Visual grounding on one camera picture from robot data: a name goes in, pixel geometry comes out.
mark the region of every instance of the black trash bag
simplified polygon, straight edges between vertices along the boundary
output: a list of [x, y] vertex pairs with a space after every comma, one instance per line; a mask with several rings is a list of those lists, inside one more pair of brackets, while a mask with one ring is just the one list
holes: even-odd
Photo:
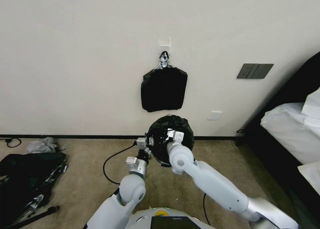
[[162, 166], [167, 167], [171, 166], [167, 153], [167, 144], [170, 141], [166, 140], [169, 128], [184, 133], [182, 145], [192, 150], [194, 144], [193, 131], [189, 126], [187, 119], [169, 114], [156, 120], [150, 126], [149, 131], [146, 134], [147, 138], [153, 139], [153, 145], [148, 145], [148, 147], [152, 151], [155, 159], [161, 163]]
[[177, 110], [182, 107], [188, 75], [172, 66], [164, 51], [159, 65], [143, 76], [141, 102], [148, 112]]
[[0, 162], [0, 228], [28, 213], [31, 204], [46, 205], [65, 163], [62, 152], [6, 156]]

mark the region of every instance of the baseboard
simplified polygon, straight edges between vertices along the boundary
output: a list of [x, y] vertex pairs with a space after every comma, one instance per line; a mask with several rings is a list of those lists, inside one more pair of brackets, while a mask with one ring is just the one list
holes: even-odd
[[[143, 135], [17, 135], [17, 134], [0, 134], [0, 138], [17, 137], [17, 138], [75, 138], [75, 139], [137, 139]], [[195, 140], [237, 140], [237, 136], [195, 136]]]

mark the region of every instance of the carpet floor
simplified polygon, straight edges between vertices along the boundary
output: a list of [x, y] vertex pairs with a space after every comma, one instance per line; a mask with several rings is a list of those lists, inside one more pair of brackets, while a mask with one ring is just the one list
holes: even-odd
[[[26, 146], [33, 140], [22, 139], [22, 144], [16, 148], [7, 148], [0, 141], [0, 160], [10, 153], [26, 153]], [[24, 228], [82, 228], [117, 188], [103, 175], [105, 159], [132, 143], [130, 139], [59, 139], [60, 145], [68, 146], [64, 151], [69, 156], [68, 168], [56, 182], [49, 204], [39, 211], [56, 205], [61, 209]], [[127, 156], [136, 156], [136, 150], [134, 147], [108, 162], [105, 169], [112, 180], [120, 182], [128, 174], [125, 159]], [[192, 151], [197, 160], [207, 162], [246, 195], [263, 197], [297, 220], [290, 199], [246, 146], [238, 148], [234, 141], [199, 140], [195, 141]], [[147, 169], [146, 195], [136, 210], [148, 209], [149, 206], [169, 207], [206, 222], [202, 208], [203, 192], [188, 175], [178, 176], [170, 168], [161, 167], [154, 158]], [[224, 210], [209, 197], [206, 197], [205, 206], [211, 225], [217, 229], [250, 228], [248, 222]]]

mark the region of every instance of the black bed frame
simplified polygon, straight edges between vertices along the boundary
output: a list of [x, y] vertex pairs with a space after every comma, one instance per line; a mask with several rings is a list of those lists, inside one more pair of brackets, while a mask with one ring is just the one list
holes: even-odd
[[308, 94], [320, 87], [320, 52], [311, 57], [279, 90], [245, 128], [243, 141], [260, 158], [283, 190], [293, 191], [310, 214], [320, 222], [320, 195], [298, 171], [301, 163], [261, 125], [265, 112], [284, 103], [305, 102]]

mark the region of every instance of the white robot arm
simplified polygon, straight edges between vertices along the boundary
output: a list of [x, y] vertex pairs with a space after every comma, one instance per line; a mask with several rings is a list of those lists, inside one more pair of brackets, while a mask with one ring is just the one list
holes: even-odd
[[247, 197], [232, 182], [203, 161], [196, 161], [192, 152], [181, 144], [183, 132], [175, 131], [167, 145], [173, 172], [186, 172], [194, 183], [223, 208], [247, 219], [251, 228], [298, 229], [295, 220], [262, 198]]
[[[210, 165], [203, 161], [194, 160], [191, 150], [181, 144], [183, 132], [171, 130], [168, 132], [168, 136], [172, 138], [172, 142], [167, 144], [172, 171], [176, 174], [186, 172], [193, 178], [198, 188], [223, 208], [234, 211], [242, 218], [247, 219], [252, 229], [299, 228], [299, 225], [291, 217], [268, 201], [262, 198], [247, 197]], [[139, 152], [148, 155], [150, 151], [146, 147], [146, 140], [146, 138], [138, 138], [137, 145]], [[122, 179], [119, 193], [113, 194], [98, 208], [85, 228], [150, 228], [151, 217], [144, 217], [146, 219], [143, 221], [133, 220], [132, 222], [131, 220], [129, 222], [132, 211], [143, 199], [146, 192], [143, 179], [146, 175], [147, 162], [143, 157], [128, 157], [126, 163], [129, 165], [130, 175]], [[197, 228], [212, 228], [191, 217], [190, 219], [198, 226]]]

